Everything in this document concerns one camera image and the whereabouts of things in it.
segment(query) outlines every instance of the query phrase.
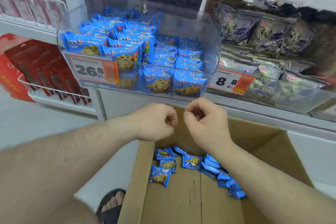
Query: foot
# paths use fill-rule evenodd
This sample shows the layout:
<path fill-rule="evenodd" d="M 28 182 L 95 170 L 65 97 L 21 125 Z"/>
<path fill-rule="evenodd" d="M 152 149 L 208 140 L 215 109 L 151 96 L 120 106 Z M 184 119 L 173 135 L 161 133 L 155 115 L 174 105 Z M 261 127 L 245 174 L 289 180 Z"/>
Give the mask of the foot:
<path fill-rule="evenodd" d="M 124 202 L 124 193 L 119 191 L 116 193 L 115 197 L 112 197 L 111 200 L 108 201 L 107 204 L 102 207 L 101 213 L 109 209 L 112 209 L 113 207 L 116 207 L 118 205 L 122 205 L 123 202 Z"/>

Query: price tag reading 8.8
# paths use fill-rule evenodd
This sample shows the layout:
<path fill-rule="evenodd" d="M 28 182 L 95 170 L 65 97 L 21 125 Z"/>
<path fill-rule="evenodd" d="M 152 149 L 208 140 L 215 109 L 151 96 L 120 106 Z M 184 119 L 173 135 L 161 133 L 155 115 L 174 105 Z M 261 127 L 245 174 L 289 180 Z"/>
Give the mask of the price tag reading 8.8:
<path fill-rule="evenodd" d="M 218 68 L 209 88 L 244 95 L 254 79 L 251 75 Z"/>
<path fill-rule="evenodd" d="M 116 62 L 82 55 L 70 55 L 70 60 L 79 79 L 119 84 Z"/>

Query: hand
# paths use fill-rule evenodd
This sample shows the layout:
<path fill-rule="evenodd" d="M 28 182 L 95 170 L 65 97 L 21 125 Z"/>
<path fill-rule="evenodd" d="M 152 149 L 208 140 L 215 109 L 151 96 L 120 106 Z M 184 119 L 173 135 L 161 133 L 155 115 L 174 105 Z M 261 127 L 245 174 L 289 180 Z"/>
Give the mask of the hand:
<path fill-rule="evenodd" d="M 178 124 L 175 109 L 164 104 L 149 104 L 132 112 L 128 118 L 137 139 L 142 141 L 159 141 L 171 136 Z"/>
<path fill-rule="evenodd" d="M 188 104 L 183 115 L 195 142 L 209 154 L 233 144 L 226 111 L 205 98 Z"/>

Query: person's right hand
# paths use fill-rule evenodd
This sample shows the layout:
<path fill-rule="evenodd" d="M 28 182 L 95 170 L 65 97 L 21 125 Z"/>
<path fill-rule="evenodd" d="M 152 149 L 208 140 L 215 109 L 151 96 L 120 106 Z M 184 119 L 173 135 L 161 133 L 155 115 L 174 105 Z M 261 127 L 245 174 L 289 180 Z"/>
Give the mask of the person's right hand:
<path fill-rule="evenodd" d="M 233 144 L 226 111 L 211 101 L 205 98 L 192 101 L 183 117 L 195 142 L 209 154 Z"/>

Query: cardboard box bottom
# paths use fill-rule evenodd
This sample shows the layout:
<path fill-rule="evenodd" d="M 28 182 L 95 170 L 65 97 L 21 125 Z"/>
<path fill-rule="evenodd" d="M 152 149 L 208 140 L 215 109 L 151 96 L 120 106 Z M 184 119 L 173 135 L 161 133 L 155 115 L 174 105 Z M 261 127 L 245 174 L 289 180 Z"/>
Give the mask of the cardboard box bottom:
<path fill-rule="evenodd" d="M 182 168 L 181 157 L 176 158 L 176 174 L 171 175 L 167 188 L 158 183 L 148 183 L 155 148 L 176 145 L 192 155 L 205 154 L 183 123 L 184 110 L 176 110 L 179 125 L 173 136 L 156 144 L 140 142 L 118 224 L 270 223 L 249 198 L 238 200 L 229 197 L 228 190 L 218 187 L 216 180 L 198 170 Z M 229 120 L 229 129 L 237 145 L 313 186 L 285 131 L 236 119 Z"/>

